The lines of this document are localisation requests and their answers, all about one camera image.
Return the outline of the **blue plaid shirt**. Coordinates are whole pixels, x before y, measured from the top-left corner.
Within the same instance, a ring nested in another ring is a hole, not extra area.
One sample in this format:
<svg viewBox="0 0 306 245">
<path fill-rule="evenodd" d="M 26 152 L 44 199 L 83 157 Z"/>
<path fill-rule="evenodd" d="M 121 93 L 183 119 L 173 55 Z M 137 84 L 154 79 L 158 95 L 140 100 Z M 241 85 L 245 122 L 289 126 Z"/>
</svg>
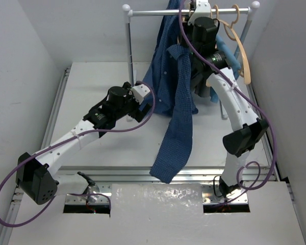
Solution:
<svg viewBox="0 0 306 245">
<path fill-rule="evenodd" d="M 192 116 L 198 113 L 190 90 L 190 51 L 177 43 L 177 16 L 164 16 L 144 83 L 154 89 L 154 112 L 170 117 L 150 175 L 170 183 L 187 164 L 193 141 Z"/>
</svg>

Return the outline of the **beige plastic hanger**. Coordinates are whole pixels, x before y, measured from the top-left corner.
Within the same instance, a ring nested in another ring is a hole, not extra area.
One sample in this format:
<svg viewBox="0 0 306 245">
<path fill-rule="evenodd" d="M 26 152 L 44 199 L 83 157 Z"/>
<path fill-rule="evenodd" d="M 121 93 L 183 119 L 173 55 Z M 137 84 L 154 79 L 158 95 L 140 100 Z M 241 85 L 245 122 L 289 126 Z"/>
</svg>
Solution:
<svg viewBox="0 0 306 245">
<path fill-rule="evenodd" d="M 179 27 L 179 34 L 177 37 L 177 43 L 179 45 L 181 45 L 182 47 L 188 48 L 188 45 L 183 37 L 183 33 L 185 34 L 185 36 L 187 36 L 187 18 L 185 16 L 181 17 L 181 21 L 177 22 L 177 26 Z"/>
</svg>

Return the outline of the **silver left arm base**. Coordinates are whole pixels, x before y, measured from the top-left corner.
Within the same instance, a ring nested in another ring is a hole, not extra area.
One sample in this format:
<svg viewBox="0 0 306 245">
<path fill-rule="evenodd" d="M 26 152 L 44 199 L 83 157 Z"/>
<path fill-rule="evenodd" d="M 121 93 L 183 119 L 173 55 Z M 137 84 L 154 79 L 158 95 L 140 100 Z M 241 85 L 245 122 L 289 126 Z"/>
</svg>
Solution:
<svg viewBox="0 0 306 245">
<path fill-rule="evenodd" d="M 88 175 L 79 171 L 75 176 L 78 177 L 80 187 L 68 193 L 69 195 L 83 199 L 90 206 L 103 203 L 111 205 L 111 199 L 100 191 L 99 186 Z"/>
</svg>

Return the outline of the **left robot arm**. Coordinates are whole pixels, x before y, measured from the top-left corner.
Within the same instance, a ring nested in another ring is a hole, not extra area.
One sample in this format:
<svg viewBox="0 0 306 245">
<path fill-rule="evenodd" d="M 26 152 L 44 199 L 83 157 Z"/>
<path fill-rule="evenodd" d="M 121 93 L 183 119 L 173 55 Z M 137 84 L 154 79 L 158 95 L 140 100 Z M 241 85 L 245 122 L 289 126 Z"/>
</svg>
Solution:
<svg viewBox="0 0 306 245">
<path fill-rule="evenodd" d="M 60 175 L 58 170 L 87 145 L 108 132 L 116 132 L 116 122 L 125 116 L 140 125 L 145 124 L 151 117 L 152 108 L 145 99 L 152 94 L 153 90 L 142 82 L 134 86 L 125 82 L 122 86 L 111 87 L 104 99 L 90 108 L 64 136 L 33 155 L 24 153 L 19 157 L 17 186 L 38 205 L 57 195 L 91 194 L 95 182 L 88 175 L 80 171 L 73 175 Z"/>
</svg>

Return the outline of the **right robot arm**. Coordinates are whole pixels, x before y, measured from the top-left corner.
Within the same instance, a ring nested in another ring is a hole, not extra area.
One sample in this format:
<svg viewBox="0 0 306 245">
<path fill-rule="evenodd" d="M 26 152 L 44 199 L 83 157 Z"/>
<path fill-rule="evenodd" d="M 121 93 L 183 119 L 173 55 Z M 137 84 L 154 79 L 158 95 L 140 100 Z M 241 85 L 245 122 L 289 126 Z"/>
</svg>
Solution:
<svg viewBox="0 0 306 245">
<path fill-rule="evenodd" d="M 219 198 L 227 198 L 234 190 L 243 187 L 242 171 L 247 165 L 248 156 L 269 124 L 241 96 L 242 91 L 235 78 L 237 69 L 218 41 L 219 20 L 199 17 L 190 23 L 181 18 L 181 27 L 179 42 L 190 49 L 193 64 L 194 77 L 190 88 L 198 95 L 202 95 L 204 89 L 213 89 L 231 123 L 232 132 L 222 139 L 226 160 L 219 178 L 218 192 L 215 193 Z"/>
</svg>

